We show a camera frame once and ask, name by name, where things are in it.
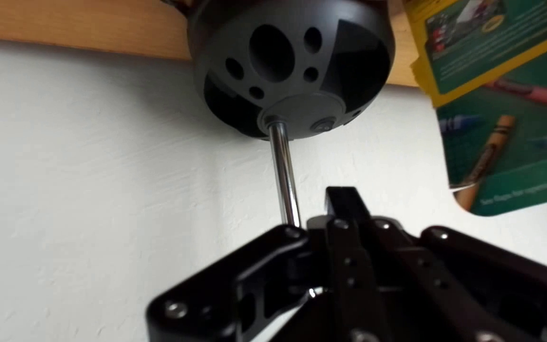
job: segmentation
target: wooden shelf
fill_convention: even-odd
[[[416,50],[399,0],[391,0],[397,59],[389,84],[416,86]],[[160,0],[0,2],[0,40],[97,50],[158,59],[190,59],[186,23]]]

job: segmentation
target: metal shaft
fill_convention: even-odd
[[[279,191],[279,206],[283,223],[293,227],[302,227],[296,189],[294,189],[294,175],[293,175],[293,162],[291,162],[291,149],[287,128],[283,122],[272,122],[270,126],[270,143],[274,151],[274,164],[277,173],[277,191]]]

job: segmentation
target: white wall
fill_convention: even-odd
[[[456,208],[418,92],[293,151],[304,217],[355,185],[414,234],[448,225],[547,263],[547,206]],[[207,115],[188,65],[0,44],[0,341],[144,341],[152,297],[277,225],[270,160]]]

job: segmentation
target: motor shaft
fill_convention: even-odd
[[[281,206],[281,219],[285,225],[302,227],[298,198],[294,189],[293,162],[287,128],[283,122],[270,124],[270,143],[274,153],[275,175],[277,175],[277,192]]]

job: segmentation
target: black mechanical part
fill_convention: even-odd
[[[274,342],[547,342],[545,267],[441,227],[412,238],[353,189],[327,198],[308,232],[277,227],[158,297],[150,342],[243,342],[298,306]]]
[[[350,124],[387,80],[387,0],[196,0],[188,16],[198,94],[224,124],[289,139]]]

